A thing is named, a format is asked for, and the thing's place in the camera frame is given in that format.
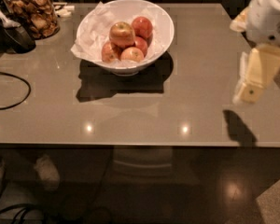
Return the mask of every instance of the apple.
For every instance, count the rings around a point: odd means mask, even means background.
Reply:
[[[110,28],[109,40],[122,49],[132,46],[134,37],[132,26],[125,21],[119,21]]]
[[[136,35],[141,36],[144,39],[149,39],[152,35],[152,23],[146,17],[136,17],[132,21],[132,28],[134,29]]]
[[[144,60],[144,54],[137,47],[129,47],[121,53],[120,59],[131,60],[140,63],[142,60]]]
[[[121,48],[114,43],[107,41],[102,47],[102,61],[104,63],[112,63],[116,59],[120,59],[121,52]]]
[[[134,46],[140,49],[145,57],[147,56],[148,44],[145,39],[141,36],[136,36],[134,38]]]

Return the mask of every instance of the jar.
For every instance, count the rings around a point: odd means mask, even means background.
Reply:
[[[7,9],[21,19],[34,39],[42,39],[60,30],[52,0],[4,0]]]

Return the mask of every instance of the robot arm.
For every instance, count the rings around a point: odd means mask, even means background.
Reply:
[[[255,103],[280,70],[280,0],[251,0],[231,29],[257,44],[242,55],[233,102]]]

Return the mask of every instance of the table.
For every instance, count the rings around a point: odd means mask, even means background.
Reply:
[[[280,147],[280,90],[251,106],[235,106],[242,51],[220,4],[160,4],[172,17],[168,52],[135,77],[116,77],[75,58],[79,23],[95,4],[75,4],[61,30],[25,54],[4,54],[0,71],[26,78],[32,94],[0,111],[0,145]],[[26,93],[0,77],[0,99]]]

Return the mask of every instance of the dark floor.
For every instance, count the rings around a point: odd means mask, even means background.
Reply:
[[[114,171],[112,151],[47,150],[62,183],[57,191],[45,192],[31,163],[16,150],[1,149],[7,186],[0,210],[18,203],[40,204],[52,217],[50,223],[223,224],[254,206],[253,217],[261,221],[256,199],[280,180],[280,148],[176,147],[173,171],[159,177]],[[0,223],[11,223],[19,210],[0,215]],[[34,211],[25,218],[29,220],[25,223],[40,223],[33,220],[42,215]]]

